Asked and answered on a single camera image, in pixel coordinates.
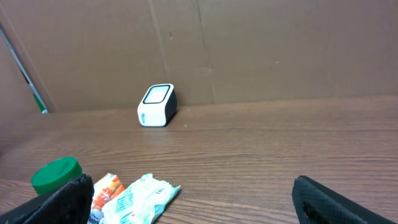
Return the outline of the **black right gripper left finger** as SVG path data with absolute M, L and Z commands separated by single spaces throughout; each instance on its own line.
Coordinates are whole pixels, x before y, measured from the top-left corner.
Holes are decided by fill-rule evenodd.
M 91 211 L 94 187 L 87 174 L 1 215 L 6 224 L 86 224 Z

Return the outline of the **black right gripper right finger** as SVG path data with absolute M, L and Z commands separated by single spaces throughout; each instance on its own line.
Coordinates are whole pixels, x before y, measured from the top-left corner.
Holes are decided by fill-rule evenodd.
M 304 175 L 294 180 L 292 201 L 300 224 L 395 224 Z

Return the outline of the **green lid jar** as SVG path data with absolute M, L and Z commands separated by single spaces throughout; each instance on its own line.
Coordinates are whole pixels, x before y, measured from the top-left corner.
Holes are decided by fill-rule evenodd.
M 40 168 L 30 182 L 35 192 L 43 195 L 82 173 L 83 169 L 75 157 L 62 157 Z

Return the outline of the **orange Kleenex tissue pack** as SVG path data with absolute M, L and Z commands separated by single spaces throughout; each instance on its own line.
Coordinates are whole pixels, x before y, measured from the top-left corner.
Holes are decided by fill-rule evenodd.
M 125 190 L 116 174 L 106 174 L 94 184 L 93 201 L 87 224 L 99 224 L 103 218 L 102 208 Z

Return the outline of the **green wet wipes pack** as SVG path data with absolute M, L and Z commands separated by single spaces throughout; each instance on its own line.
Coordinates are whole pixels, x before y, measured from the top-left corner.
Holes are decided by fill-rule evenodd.
M 99 222 L 151 224 L 163 214 L 179 190 L 179 185 L 174 187 L 165 180 L 155 179 L 152 174 L 144 174 L 104 205 L 103 218 Z

